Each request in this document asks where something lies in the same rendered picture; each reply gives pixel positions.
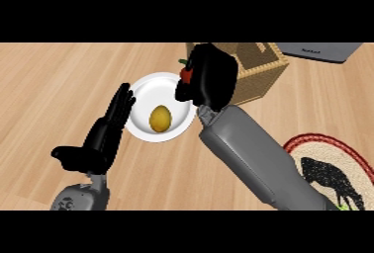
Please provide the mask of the white round plate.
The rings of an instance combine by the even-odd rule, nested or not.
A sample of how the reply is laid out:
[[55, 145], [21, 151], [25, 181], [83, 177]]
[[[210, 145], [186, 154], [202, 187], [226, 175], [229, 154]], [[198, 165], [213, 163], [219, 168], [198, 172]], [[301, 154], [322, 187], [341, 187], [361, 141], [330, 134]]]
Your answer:
[[[191, 101], [176, 100], [176, 88], [180, 76], [170, 72], [157, 72], [142, 77], [130, 87], [136, 103], [131, 107], [126, 123], [128, 132], [140, 140], [164, 142], [176, 138], [186, 130], [195, 116], [195, 106]], [[164, 106], [171, 114], [171, 125], [162, 132], [151, 128], [151, 115], [158, 106]]]

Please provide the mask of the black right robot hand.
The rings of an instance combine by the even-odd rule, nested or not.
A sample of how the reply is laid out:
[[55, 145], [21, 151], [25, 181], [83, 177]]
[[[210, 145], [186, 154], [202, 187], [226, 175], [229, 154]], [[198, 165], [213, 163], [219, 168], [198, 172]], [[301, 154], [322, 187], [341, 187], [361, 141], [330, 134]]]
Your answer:
[[208, 106], [216, 112], [229, 104], [238, 75], [235, 58], [211, 43], [198, 44], [186, 60], [186, 70], [192, 69], [189, 84], [182, 78], [176, 88], [176, 100]]

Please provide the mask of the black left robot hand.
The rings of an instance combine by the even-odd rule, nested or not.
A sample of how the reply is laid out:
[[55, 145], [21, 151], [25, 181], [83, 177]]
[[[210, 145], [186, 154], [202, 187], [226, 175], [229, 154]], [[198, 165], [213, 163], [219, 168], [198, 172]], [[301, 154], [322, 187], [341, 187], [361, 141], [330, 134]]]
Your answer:
[[123, 83], [112, 97], [105, 115], [90, 128], [83, 146], [58, 146], [52, 157], [62, 163], [62, 169], [103, 175], [114, 163], [124, 125], [136, 98], [130, 84]]

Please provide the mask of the yellow potato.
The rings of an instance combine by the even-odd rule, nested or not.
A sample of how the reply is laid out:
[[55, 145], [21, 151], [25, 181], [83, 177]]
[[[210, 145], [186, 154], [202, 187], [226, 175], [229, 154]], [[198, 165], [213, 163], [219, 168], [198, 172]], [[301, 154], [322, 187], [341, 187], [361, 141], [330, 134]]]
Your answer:
[[155, 132], [164, 132], [171, 126], [171, 113], [168, 108], [161, 105], [152, 111], [149, 116], [149, 126]]

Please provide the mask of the grey appliance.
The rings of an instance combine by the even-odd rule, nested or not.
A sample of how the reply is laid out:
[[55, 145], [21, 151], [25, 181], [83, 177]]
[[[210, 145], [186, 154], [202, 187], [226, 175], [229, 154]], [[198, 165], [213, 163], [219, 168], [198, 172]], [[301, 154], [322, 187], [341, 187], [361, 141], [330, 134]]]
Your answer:
[[343, 63], [361, 42], [278, 42], [282, 54], [331, 63]]

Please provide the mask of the wicker basket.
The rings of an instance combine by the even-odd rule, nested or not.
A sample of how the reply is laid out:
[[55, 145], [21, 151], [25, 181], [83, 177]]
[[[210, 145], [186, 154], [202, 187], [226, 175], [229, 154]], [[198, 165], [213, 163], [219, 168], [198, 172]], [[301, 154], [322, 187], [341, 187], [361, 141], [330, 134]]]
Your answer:
[[[191, 42], [186, 45], [186, 59], [198, 44]], [[288, 61], [272, 42], [214, 42], [213, 45], [238, 63], [236, 84], [228, 105], [241, 105], [266, 95], [288, 67]]]

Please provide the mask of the round placemat with horse print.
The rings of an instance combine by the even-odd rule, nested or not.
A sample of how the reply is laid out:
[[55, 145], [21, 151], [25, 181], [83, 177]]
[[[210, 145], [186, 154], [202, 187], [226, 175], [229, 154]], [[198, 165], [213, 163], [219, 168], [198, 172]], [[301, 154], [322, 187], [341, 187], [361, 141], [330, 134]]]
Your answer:
[[321, 133], [294, 136], [284, 144], [298, 172], [335, 206], [374, 211], [374, 168], [355, 149]]

